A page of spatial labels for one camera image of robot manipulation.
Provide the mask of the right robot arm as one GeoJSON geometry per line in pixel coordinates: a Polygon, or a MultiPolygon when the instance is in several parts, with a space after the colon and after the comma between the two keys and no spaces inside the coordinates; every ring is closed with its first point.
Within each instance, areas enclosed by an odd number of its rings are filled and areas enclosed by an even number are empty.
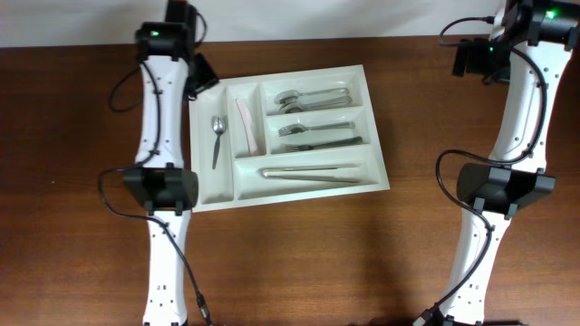
{"type": "Polygon", "coordinates": [[[456,192],[461,234],[444,295],[417,325],[482,325],[485,298],[502,237],[517,211],[549,196],[546,139],[558,84],[579,41],[579,6],[565,1],[503,1],[486,38],[462,39],[453,74],[482,75],[508,86],[497,141],[488,157],[466,150],[456,192]]]}

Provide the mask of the small metal teaspoon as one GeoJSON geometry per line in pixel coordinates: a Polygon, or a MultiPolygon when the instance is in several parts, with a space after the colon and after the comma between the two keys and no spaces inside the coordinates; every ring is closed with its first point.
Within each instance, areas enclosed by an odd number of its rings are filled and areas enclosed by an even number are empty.
{"type": "Polygon", "coordinates": [[[216,134],[216,140],[214,144],[213,157],[212,157],[212,168],[215,169],[218,163],[218,156],[220,151],[221,136],[227,131],[227,124],[223,117],[214,116],[212,118],[212,129],[216,134]]]}

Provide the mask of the metal fork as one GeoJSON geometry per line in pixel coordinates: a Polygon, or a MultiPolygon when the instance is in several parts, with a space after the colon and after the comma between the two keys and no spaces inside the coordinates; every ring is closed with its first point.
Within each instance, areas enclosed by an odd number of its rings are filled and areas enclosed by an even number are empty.
{"type": "Polygon", "coordinates": [[[291,124],[285,126],[277,131],[279,137],[285,137],[289,135],[304,133],[307,131],[318,131],[318,130],[327,130],[327,129],[354,129],[355,123],[352,121],[345,121],[333,124],[326,124],[326,125],[319,125],[319,126],[311,126],[307,127],[303,124],[291,124]]]}
{"type": "Polygon", "coordinates": [[[363,143],[362,137],[353,137],[348,139],[341,139],[332,142],[318,143],[318,144],[303,144],[303,145],[285,145],[285,152],[309,151],[318,149],[331,149],[344,146],[359,145],[363,143]]]}

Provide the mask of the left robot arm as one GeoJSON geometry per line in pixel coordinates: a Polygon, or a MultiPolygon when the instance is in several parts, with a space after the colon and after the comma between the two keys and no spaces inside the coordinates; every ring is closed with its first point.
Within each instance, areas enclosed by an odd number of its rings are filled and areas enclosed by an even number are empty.
{"type": "Polygon", "coordinates": [[[145,211],[150,237],[145,325],[185,325],[185,243],[198,199],[198,177],[186,168],[181,118],[186,100],[202,91],[204,70],[194,53],[198,12],[187,1],[169,1],[161,22],[135,33],[143,86],[140,146],[125,186],[145,211]]]}

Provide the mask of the metal kitchen tongs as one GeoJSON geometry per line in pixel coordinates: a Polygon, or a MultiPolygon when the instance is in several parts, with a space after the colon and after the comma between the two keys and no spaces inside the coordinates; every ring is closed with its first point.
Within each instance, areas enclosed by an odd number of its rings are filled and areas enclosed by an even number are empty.
{"type": "Polygon", "coordinates": [[[261,168],[258,170],[264,179],[283,179],[332,183],[360,183],[360,177],[341,175],[341,170],[356,168],[356,165],[339,166],[304,166],[304,167],[278,167],[261,168]]]}

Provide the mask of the large metal spoon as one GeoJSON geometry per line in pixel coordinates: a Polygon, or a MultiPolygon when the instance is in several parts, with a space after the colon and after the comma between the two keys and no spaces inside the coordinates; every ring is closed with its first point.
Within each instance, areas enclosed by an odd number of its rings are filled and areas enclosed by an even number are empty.
{"type": "Polygon", "coordinates": [[[309,92],[300,92],[297,90],[288,90],[282,91],[275,96],[274,103],[275,104],[287,104],[289,101],[294,101],[302,96],[315,96],[327,93],[338,93],[338,94],[349,94],[350,90],[348,88],[332,88],[320,91],[309,91],[309,92]]]}
{"type": "Polygon", "coordinates": [[[293,101],[283,105],[278,112],[280,114],[289,114],[312,110],[326,110],[335,107],[348,106],[352,102],[353,98],[349,95],[344,95],[341,97],[332,98],[324,101],[307,102],[307,103],[302,103],[301,101],[293,101]]]}

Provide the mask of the white plastic knife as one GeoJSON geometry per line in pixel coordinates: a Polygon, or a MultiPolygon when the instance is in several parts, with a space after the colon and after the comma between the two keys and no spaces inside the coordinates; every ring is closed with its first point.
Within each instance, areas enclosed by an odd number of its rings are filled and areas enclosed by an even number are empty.
{"type": "Polygon", "coordinates": [[[246,142],[248,146],[249,154],[254,157],[260,154],[259,147],[256,143],[256,138],[253,131],[253,118],[252,114],[250,113],[249,108],[247,107],[246,103],[242,99],[236,99],[236,104],[238,107],[238,111],[240,113],[240,117],[242,119],[245,133],[246,133],[246,142]]]}

